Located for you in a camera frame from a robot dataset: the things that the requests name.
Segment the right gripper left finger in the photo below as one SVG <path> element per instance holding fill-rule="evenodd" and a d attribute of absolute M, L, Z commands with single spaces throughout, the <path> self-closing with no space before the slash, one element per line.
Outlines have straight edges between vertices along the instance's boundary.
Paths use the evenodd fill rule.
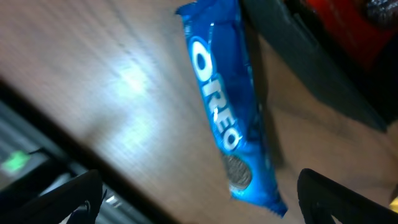
<path fill-rule="evenodd" d="M 103 203 L 103 182 L 90 170 L 46 194 L 32 186 L 1 191 L 1 223 L 94 223 Z"/>

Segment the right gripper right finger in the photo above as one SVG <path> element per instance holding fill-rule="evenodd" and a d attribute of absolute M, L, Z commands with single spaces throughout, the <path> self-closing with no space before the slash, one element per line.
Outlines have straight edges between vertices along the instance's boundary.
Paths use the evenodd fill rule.
<path fill-rule="evenodd" d="M 397 224 L 396 212 L 308 168 L 300 172 L 297 193 L 306 224 Z"/>

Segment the red Hacks candy bag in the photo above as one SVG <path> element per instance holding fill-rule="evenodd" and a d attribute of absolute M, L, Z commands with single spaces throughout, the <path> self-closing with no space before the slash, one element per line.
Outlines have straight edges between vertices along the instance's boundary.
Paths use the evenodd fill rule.
<path fill-rule="evenodd" d="M 383 29 L 371 24 L 361 13 L 361 1 L 307 0 L 328 35 L 361 68 L 371 69 L 387 43 L 397 34 L 397 28 Z"/>

